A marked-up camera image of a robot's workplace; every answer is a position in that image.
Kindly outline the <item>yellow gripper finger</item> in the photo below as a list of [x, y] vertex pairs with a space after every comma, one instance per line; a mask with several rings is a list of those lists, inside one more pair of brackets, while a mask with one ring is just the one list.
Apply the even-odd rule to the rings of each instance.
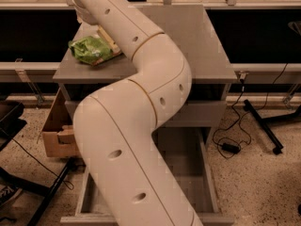
[[107, 43], [114, 55], [120, 55], [121, 50], [115, 43], [115, 41], [106, 33], [106, 31], [99, 26], [97, 30], [98, 35]]

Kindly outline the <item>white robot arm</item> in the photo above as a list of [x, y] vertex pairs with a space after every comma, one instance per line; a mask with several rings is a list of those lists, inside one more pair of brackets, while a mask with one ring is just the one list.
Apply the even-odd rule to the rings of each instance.
[[151, 137], [190, 92], [182, 51], [127, 0], [74, 2], [136, 69], [88, 95], [73, 116], [79, 151], [118, 226], [203, 226]]

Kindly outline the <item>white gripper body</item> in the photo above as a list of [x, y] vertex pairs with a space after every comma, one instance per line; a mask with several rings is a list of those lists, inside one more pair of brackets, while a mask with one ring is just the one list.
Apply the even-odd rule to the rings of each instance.
[[90, 13], [90, 1], [89, 0], [72, 0], [73, 5], [80, 23], [85, 22], [90, 25], [97, 25], [98, 21]]

